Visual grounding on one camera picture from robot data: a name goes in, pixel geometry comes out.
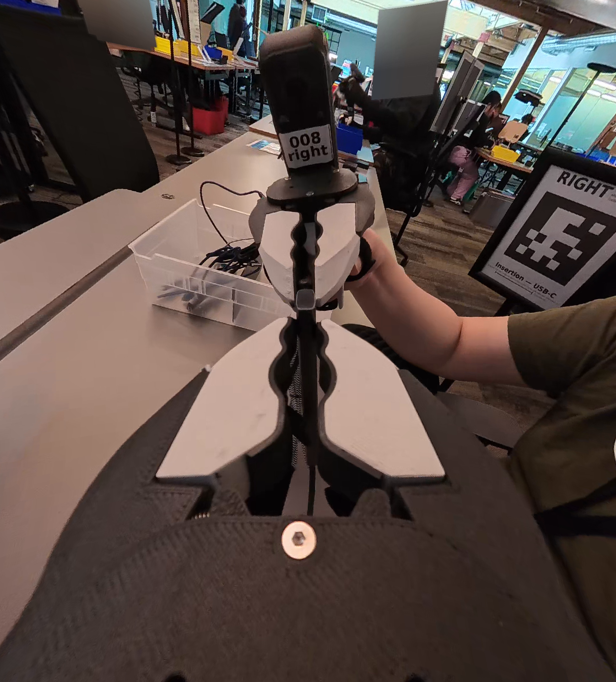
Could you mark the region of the person's olive green shirt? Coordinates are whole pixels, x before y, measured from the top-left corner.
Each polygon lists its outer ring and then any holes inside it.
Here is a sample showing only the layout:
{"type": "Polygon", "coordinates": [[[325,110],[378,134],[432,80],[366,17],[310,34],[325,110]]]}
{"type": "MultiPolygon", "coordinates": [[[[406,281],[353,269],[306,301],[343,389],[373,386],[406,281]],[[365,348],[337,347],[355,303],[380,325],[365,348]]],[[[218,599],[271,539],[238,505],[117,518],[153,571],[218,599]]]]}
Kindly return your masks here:
{"type": "Polygon", "coordinates": [[[616,296],[513,315],[508,336],[527,386],[554,399],[508,471],[616,676],[616,296]]]}

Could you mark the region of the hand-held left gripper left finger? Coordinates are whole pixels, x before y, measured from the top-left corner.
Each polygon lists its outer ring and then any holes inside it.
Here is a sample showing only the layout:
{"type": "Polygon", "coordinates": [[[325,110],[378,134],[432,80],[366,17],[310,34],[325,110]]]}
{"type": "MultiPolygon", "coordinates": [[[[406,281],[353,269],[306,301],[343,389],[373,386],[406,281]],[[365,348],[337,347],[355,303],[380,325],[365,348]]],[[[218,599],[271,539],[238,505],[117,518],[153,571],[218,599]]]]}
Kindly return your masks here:
{"type": "Polygon", "coordinates": [[[158,480],[213,480],[281,433],[285,400],[271,369],[295,320],[277,319],[236,345],[207,373],[159,466],[158,480]]]}

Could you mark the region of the clear plastic bin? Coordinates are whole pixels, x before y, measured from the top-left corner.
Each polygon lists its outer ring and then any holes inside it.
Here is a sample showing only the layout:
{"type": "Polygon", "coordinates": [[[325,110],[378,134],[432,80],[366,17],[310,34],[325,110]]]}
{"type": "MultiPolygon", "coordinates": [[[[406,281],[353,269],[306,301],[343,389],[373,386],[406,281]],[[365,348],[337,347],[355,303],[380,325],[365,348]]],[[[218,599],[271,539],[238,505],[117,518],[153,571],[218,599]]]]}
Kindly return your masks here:
{"type": "Polygon", "coordinates": [[[292,316],[269,284],[248,214],[193,199],[131,245],[152,304],[259,331],[292,316]]]}

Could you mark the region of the black office chair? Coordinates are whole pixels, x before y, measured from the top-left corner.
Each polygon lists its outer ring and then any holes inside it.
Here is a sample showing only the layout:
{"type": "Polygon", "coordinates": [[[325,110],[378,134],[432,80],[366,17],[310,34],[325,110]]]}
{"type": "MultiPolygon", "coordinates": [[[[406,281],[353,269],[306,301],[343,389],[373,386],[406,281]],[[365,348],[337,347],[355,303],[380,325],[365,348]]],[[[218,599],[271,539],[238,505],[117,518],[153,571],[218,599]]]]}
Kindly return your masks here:
{"type": "Polygon", "coordinates": [[[81,16],[0,2],[0,54],[84,202],[159,182],[109,49],[81,16]]]}

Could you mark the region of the small red crate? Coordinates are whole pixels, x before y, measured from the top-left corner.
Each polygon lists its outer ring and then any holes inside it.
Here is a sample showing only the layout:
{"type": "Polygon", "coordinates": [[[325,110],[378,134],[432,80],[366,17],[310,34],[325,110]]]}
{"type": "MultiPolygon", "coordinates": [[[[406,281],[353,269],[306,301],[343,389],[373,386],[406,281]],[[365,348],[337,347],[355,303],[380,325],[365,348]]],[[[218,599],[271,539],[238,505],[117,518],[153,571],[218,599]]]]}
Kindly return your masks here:
{"type": "Polygon", "coordinates": [[[191,128],[204,136],[222,134],[225,132],[229,101],[221,96],[210,102],[210,108],[191,107],[191,128]]]}

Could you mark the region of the framed marker tag sign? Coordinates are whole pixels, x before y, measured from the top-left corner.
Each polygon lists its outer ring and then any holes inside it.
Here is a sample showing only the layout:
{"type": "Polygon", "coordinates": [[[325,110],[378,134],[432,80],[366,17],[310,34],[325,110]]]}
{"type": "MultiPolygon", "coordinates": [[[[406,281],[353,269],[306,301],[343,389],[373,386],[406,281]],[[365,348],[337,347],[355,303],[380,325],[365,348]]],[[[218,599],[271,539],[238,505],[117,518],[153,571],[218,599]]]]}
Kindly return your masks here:
{"type": "Polygon", "coordinates": [[[468,274],[499,314],[616,295],[616,166],[543,151],[468,274]]]}

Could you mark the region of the blue storage bin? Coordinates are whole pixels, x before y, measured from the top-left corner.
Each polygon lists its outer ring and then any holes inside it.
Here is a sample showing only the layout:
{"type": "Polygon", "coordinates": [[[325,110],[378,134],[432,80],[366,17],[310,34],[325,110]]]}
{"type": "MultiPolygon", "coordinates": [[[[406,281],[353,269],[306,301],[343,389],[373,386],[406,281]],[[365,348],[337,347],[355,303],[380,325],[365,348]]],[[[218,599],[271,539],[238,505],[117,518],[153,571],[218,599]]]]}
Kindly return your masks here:
{"type": "Polygon", "coordinates": [[[336,127],[337,149],[339,153],[357,156],[363,146],[363,129],[338,123],[336,127]]]}

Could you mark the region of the person's right hand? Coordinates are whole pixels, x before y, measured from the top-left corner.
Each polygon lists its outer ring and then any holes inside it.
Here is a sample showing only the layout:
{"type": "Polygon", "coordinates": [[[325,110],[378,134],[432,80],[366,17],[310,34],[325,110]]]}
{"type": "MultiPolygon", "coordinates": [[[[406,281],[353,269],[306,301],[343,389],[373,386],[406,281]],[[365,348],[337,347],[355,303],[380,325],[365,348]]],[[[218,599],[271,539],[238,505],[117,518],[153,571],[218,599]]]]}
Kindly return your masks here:
{"type": "Polygon", "coordinates": [[[345,289],[354,295],[372,326],[399,322],[409,313],[411,281],[382,239],[368,229],[361,235],[358,258],[346,279],[345,289]]]}

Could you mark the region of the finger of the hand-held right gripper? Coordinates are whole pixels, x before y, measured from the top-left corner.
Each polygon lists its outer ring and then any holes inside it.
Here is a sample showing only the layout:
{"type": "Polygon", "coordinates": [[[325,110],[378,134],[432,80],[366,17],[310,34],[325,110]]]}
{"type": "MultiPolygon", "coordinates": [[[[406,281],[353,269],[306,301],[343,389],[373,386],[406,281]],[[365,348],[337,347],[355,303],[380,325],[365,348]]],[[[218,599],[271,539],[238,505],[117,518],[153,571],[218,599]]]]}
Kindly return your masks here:
{"type": "Polygon", "coordinates": [[[356,204],[338,202],[315,215],[320,235],[314,268],[315,308],[330,303],[343,289],[358,258],[360,236],[356,230],[356,204]]]}
{"type": "Polygon", "coordinates": [[[289,306],[295,306],[295,263],[292,236],[301,215],[295,211],[276,211],[264,217],[260,241],[260,257],[266,277],[279,297],[289,306]]]}

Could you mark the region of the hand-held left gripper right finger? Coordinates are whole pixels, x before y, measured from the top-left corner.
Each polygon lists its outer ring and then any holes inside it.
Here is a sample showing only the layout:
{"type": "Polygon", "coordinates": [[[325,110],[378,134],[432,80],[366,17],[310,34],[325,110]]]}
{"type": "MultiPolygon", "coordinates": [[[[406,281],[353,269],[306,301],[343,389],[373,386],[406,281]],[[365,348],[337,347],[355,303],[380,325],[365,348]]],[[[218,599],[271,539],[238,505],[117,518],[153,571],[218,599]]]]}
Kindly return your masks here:
{"type": "Polygon", "coordinates": [[[396,365],[340,325],[320,323],[325,448],[376,478],[446,473],[396,365]]]}

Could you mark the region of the black floor lamp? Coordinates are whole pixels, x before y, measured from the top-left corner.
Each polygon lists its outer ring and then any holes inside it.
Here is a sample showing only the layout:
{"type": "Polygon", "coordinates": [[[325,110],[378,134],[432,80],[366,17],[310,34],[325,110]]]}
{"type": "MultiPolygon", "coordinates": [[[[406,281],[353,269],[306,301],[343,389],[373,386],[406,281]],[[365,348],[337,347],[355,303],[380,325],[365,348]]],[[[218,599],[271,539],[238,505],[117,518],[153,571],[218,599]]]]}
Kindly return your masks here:
{"type": "Polygon", "coordinates": [[[603,64],[603,63],[597,63],[597,62],[590,62],[587,64],[587,68],[590,71],[593,71],[593,75],[589,78],[588,82],[586,83],[584,89],[582,92],[579,94],[579,97],[577,98],[575,104],[572,106],[571,110],[568,112],[568,114],[564,117],[562,120],[561,124],[559,127],[556,129],[555,132],[552,133],[550,139],[547,141],[547,144],[543,148],[544,150],[548,149],[549,147],[552,146],[552,144],[556,141],[558,138],[560,132],[562,132],[563,128],[566,126],[570,118],[573,116],[575,113],[576,109],[579,107],[579,105],[582,103],[583,99],[585,98],[585,95],[589,91],[589,89],[593,86],[594,82],[598,79],[598,77],[601,74],[614,74],[616,73],[616,68],[608,65],[608,64],[603,64]]]}

